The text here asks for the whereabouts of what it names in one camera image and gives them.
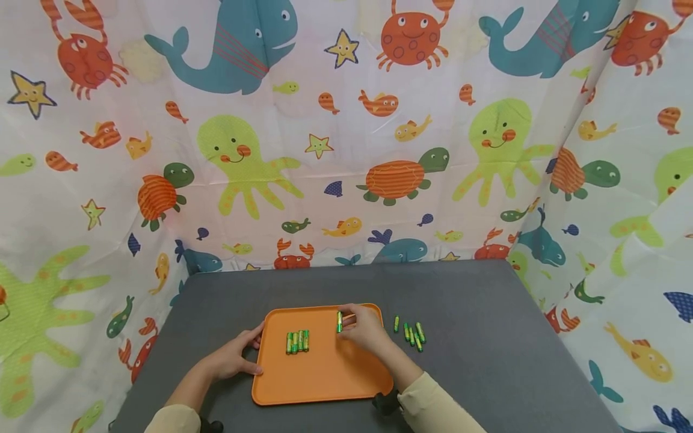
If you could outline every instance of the cartoon starfish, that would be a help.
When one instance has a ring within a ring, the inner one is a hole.
[[[198,147],[207,161],[219,167],[229,177],[229,184],[219,201],[219,212],[222,215],[231,213],[234,199],[242,193],[246,210],[254,219],[259,219],[253,188],[274,207],[284,210],[281,200],[270,190],[270,182],[298,198],[304,196],[280,173],[285,168],[298,168],[301,163],[293,158],[264,162],[258,136],[252,126],[240,117],[222,115],[210,118],[200,126]]]
[[[335,59],[335,69],[337,69],[347,60],[358,64],[358,58],[356,57],[357,48],[358,41],[352,41],[347,32],[342,29],[339,36],[337,36],[337,41],[335,44],[325,48],[325,52],[337,55],[337,58]]]
[[[69,294],[93,290],[108,283],[108,275],[63,280],[60,272],[70,263],[84,256],[89,247],[72,247],[50,258],[25,283],[0,263],[0,286],[6,291],[6,303],[12,314],[0,322],[0,359],[3,360],[0,377],[0,407],[8,418],[24,414],[34,402],[31,369],[34,356],[47,355],[57,365],[74,369],[80,365],[80,356],[46,335],[48,329],[86,324],[94,318],[90,311],[62,310],[53,302]]]
[[[310,140],[310,146],[306,148],[306,153],[309,152],[315,152],[315,156],[320,159],[322,158],[322,153],[323,152],[332,152],[334,149],[332,149],[329,145],[330,143],[330,137],[326,136],[325,138],[321,139],[313,134],[308,135],[308,140]]]
[[[46,82],[33,82],[19,72],[10,71],[12,83],[14,83],[17,93],[7,101],[8,104],[27,104],[31,115],[35,120],[41,116],[41,107],[48,105],[55,107],[58,105],[54,100],[46,95]]]
[[[469,141],[479,155],[479,165],[457,186],[453,200],[463,198],[479,180],[484,183],[479,192],[479,204],[489,203],[493,176],[498,175],[509,198],[515,197],[513,174],[519,169],[533,185],[541,177],[532,166],[532,158],[547,157],[553,145],[534,145],[523,149],[532,126],[532,112],[519,99],[502,99],[485,107],[469,127]]]

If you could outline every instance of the table surface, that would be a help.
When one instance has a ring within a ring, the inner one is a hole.
[[[196,274],[171,310],[112,433],[143,432],[199,359],[275,308],[375,303],[385,328],[488,433],[620,433],[504,260]],[[394,315],[421,322],[418,353]],[[251,351],[248,359],[255,360]],[[370,400],[260,407],[252,378],[216,384],[202,414],[226,432],[411,432]]]

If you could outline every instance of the blue fish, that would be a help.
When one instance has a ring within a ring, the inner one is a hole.
[[[520,232],[518,243],[529,247],[532,251],[532,257],[542,263],[555,267],[565,265],[565,253],[563,249],[558,242],[551,238],[549,232],[544,228],[544,221],[546,220],[544,208],[540,207],[537,208],[537,210],[541,214],[539,227],[527,233]]]
[[[332,182],[325,188],[325,194],[327,195],[334,195],[336,197],[341,197],[342,196],[342,181],[338,180],[336,182]]]
[[[183,241],[180,239],[176,239],[175,244],[174,254],[177,254],[175,262],[178,263],[181,257],[185,257],[188,275],[197,274],[198,272],[214,272],[221,269],[221,259],[214,254],[187,249],[183,247]]]
[[[398,239],[390,242],[392,237],[392,230],[390,229],[383,233],[373,230],[371,233],[373,233],[373,237],[368,238],[368,242],[378,242],[384,245],[373,259],[373,263],[418,262],[428,253],[426,244],[418,239]]]
[[[294,48],[289,42],[296,36],[298,22],[289,0],[224,0],[215,27],[212,56],[203,69],[195,69],[183,59],[190,39],[185,27],[173,35],[173,45],[153,35],[144,35],[144,40],[186,84],[215,94],[240,90],[249,95]]]
[[[205,229],[204,227],[200,227],[198,229],[198,240],[205,239],[207,236],[209,236],[209,230]]]
[[[139,242],[137,242],[137,238],[134,237],[134,233],[131,233],[130,237],[128,238],[128,248],[132,253],[132,257],[134,257],[138,251],[142,250],[142,246],[139,244]]]
[[[664,293],[664,296],[678,311],[678,316],[682,320],[691,323],[691,320],[693,320],[693,294],[684,292],[666,292]]]
[[[479,27],[491,38],[489,59],[512,76],[551,78],[563,64],[604,37],[619,0],[558,0],[526,45],[505,48],[505,37],[520,23],[524,8],[517,8],[501,26],[491,17],[479,18]]]
[[[424,224],[430,224],[431,222],[433,222],[433,215],[427,213],[421,218],[421,222],[418,223],[417,226],[423,227]]]

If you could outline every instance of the sleeve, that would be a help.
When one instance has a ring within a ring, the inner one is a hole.
[[[486,433],[428,373],[397,398],[415,433]]]
[[[186,405],[162,407],[144,433],[200,433],[200,416]]]

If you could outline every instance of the printed fabric backdrop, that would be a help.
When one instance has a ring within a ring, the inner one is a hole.
[[[0,12],[3,432],[106,431],[189,274],[488,258],[693,431],[693,0]]]

